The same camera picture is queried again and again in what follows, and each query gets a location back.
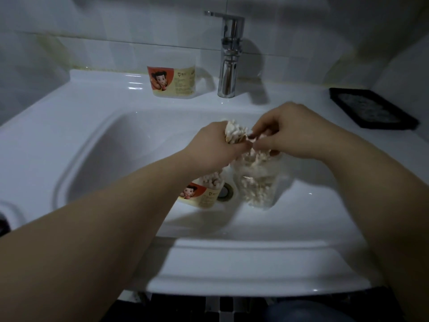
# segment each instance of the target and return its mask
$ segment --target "person's left arm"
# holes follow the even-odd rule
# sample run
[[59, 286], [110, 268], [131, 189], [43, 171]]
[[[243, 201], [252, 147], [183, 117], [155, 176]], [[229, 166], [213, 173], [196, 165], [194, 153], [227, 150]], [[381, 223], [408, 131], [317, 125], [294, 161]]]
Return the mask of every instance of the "person's left arm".
[[180, 192], [250, 150], [225, 142], [226, 124], [209, 124], [184, 150], [2, 237], [2, 319], [99, 321]]

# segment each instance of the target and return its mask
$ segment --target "person's right arm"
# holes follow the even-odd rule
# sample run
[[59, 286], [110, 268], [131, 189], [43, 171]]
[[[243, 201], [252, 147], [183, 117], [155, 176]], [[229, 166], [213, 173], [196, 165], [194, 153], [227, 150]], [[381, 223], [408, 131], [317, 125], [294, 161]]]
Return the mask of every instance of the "person's right arm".
[[400, 163], [303, 105], [286, 103], [253, 127], [256, 150], [324, 162], [410, 321], [429, 320], [429, 186]]

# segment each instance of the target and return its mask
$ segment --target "sink drain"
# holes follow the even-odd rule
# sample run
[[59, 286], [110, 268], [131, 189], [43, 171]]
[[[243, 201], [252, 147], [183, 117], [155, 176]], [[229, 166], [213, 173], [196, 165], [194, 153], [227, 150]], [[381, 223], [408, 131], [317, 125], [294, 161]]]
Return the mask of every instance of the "sink drain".
[[234, 195], [233, 187], [231, 185], [229, 185], [228, 183], [225, 183], [221, 192], [217, 196], [217, 200], [221, 201], [221, 202], [226, 202], [226, 201], [231, 200], [233, 195]]

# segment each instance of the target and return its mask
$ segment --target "faucet handle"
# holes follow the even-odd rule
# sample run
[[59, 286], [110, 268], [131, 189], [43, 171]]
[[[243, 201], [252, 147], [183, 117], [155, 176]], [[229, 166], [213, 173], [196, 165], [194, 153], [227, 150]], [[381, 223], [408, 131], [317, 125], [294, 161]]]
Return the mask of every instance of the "faucet handle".
[[244, 31], [244, 17], [204, 11], [204, 15], [222, 18], [223, 38], [241, 39]]

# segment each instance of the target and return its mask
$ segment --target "faucet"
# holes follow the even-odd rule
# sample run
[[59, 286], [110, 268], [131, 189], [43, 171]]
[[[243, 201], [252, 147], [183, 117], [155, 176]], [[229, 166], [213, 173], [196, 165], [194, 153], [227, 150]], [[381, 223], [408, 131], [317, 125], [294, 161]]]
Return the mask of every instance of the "faucet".
[[242, 53], [244, 17], [212, 11], [204, 11], [204, 14], [222, 18], [221, 73], [217, 95], [222, 98], [232, 98], [236, 92], [237, 63]]

